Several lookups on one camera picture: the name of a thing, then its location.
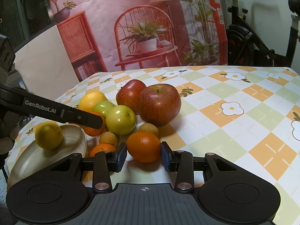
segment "table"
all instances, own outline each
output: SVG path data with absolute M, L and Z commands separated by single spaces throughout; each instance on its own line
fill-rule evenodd
M 86 92 L 100 90 L 116 104 L 118 90 L 129 80 L 147 86 L 171 84 L 181 93 L 178 116 L 159 129 L 161 141 L 173 150 L 185 150 L 203 157 L 214 152 L 274 184 L 281 205 L 274 219 L 277 225 L 300 224 L 300 76 L 290 68 L 192 66 L 97 73 L 57 99 L 76 107 Z M 137 116 L 139 127 L 143 121 Z M 20 132 L 8 158 L 9 170 L 33 141 L 35 117 Z M 88 151 L 97 139 L 88 138 Z M 122 172 L 112 183 L 174 183 L 160 161 L 152 165 L 127 158 Z M 83 182 L 92 183 L 87 173 Z M 195 186 L 203 184 L 202 172 L 195 172 Z

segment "black robotic gripper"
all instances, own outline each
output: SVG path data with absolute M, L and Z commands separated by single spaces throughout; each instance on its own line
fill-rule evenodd
M 115 152 L 82 158 L 73 153 L 21 180 L 7 192 L 6 202 L 16 225 L 271 225 L 280 205 L 277 189 L 226 159 L 206 153 L 193 157 L 161 143 L 161 160 L 177 172 L 171 184 L 117 184 L 110 172 L 120 172 L 125 143 Z M 92 188 L 81 182 L 93 171 Z M 194 187 L 194 171 L 204 184 Z

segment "apple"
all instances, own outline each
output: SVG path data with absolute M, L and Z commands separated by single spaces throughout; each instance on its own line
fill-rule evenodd
M 114 106 L 115 104 L 109 101 L 100 101 L 95 105 L 93 112 L 101 113 L 106 118 L 108 111 Z
M 116 135 L 126 135 L 134 130 L 137 118 L 133 110 L 124 105 L 114 106 L 106 115 L 108 130 Z
M 146 85 L 137 79 L 130 80 L 125 84 L 117 93 L 115 99 L 118 105 L 124 105 L 134 111 L 135 114 L 139 114 L 138 100 L 140 93 Z
M 177 89 L 168 84 L 151 85 L 139 96 L 141 118 L 156 127 L 172 121 L 180 112 L 181 99 Z

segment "pink wall backdrop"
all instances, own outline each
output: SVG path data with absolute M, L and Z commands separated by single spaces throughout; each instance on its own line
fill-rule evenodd
M 68 0 L 57 0 L 57 5 L 60 9 L 64 8 L 64 2 Z M 95 38 L 95 43 L 101 54 L 102 60 L 105 64 L 107 71 L 119 71 L 121 66 L 115 66 L 119 63 L 120 59 L 117 51 L 117 43 L 115 37 L 114 26 L 118 17 L 126 10 L 143 5 L 150 5 L 163 10 L 171 19 L 174 27 L 174 37 L 176 40 L 176 46 L 178 47 L 176 52 L 180 58 L 181 65 L 187 64 L 199 64 L 198 62 L 189 62 L 182 59 L 185 54 L 189 54 L 193 50 L 191 41 L 193 39 L 199 40 L 202 43 L 207 43 L 205 38 L 201 38 L 200 34 L 197 34 L 198 26 L 202 26 L 201 23 L 195 21 L 191 4 L 180 0 L 169 1 L 154 1 L 151 0 L 71 0 L 77 6 L 70 10 L 70 17 L 85 12 L 87 21 L 90 25 L 92 34 Z M 216 60 L 213 64 L 226 64 L 227 63 L 227 42 L 225 27 L 222 21 L 222 12 L 219 6 L 219 0 L 207 0 L 208 6 L 211 6 L 212 13 L 209 14 L 211 21 L 210 28 L 213 33 L 213 44 L 216 50 Z M 56 13 L 56 7 L 51 2 L 53 13 Z M 175 54 L 167 56 L 170 66 L 177 66 L 175 63 Z M 151 60 L 143 61 L 143 68 L 146 67 L 162 67 L 162 58 L 155 58 Z M 125 69 L 139 69 L 141 65 L 139 63 L 128 64 Z

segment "white plate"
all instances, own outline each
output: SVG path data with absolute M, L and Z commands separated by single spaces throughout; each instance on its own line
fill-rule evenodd
M 54 150 L 44 150 L 35 140 L 23 151 L 13 166 L 7 190 L 20 180 L 40 171 L 60 159 L 78 152 L 84 157 L 87 150 L 87 137 L 82 128 L 74 124 L 61 125 L 63 140 Z

